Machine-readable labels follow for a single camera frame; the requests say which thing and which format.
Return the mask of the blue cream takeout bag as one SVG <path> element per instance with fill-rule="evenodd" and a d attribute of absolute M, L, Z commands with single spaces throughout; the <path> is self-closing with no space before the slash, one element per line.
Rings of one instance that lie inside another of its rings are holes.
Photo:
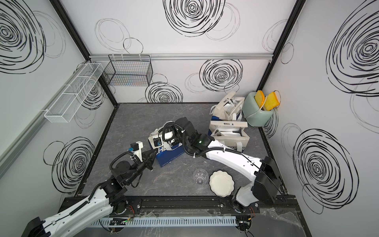
<path fill-rule="evenodd" d="M 216 121 L 212 120 L 209 125 L 209 135 L 220 143 L 243 152 L 250 140 L 244 131 L 248 127 L 246 121 Z"/>
<path fill-rule="evenodd" d="M 155 129 L 149 136 L 148 141 L 150 143 L 150 146 L 152 149 L 155 149 L 155 138 L 162 136 L 163 127 Z M 165 132 L 173 131 L 171 128 L 168 128 Z M 182 147 L 182 143 L 180 147 L 177 148 L 164 148 L 160 147 L 157 148 L 159 150 L 156 159 L 158 160 L 161 167 L 165 166 L 166 164 L 170 163 L 180 155 L 184 153 L 184 149 Z"/>
<path fill-rule="evenodd" d="M 211 107 L 211 120 L 241 121 L 244 97 L 236 97 L 236 92 L 228 93 L 217 105 Z"/>

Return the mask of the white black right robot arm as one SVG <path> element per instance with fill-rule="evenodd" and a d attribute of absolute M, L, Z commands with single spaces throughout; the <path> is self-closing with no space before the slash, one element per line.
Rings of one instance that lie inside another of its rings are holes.
<path fill-rule="evenodd" d="M 235 194 L 235 202 L 241 206 L 247 207 L 257 201 L 274 204 L 280 193 L 282 178 L 273 158 L 251 157 L 229 148 L 214 137 L 199 133 L 186 117 L 157 128 L 150 134 L 149 142 L 162 155 L 179 150 L 180 154 L 186 153 L 193 158 L 217 161 L 244 175 L 250 184 L 239 188 Z"/>

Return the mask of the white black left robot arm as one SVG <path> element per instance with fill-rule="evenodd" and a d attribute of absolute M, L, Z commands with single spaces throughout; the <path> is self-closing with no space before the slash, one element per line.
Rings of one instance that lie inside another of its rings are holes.
<path fill-rule="evenodd" d="M 127 186 L 145 169 L 152 170 L 158 149 L 144 151 L 141 156 L 128 150 L 110 163 L 111 177 L 99 183 L 91 194 L 56 215 L 31 220 L 23 237 L 73 237 L 90 224 L 110 215 L 117 205 L 126 203 Z"/>

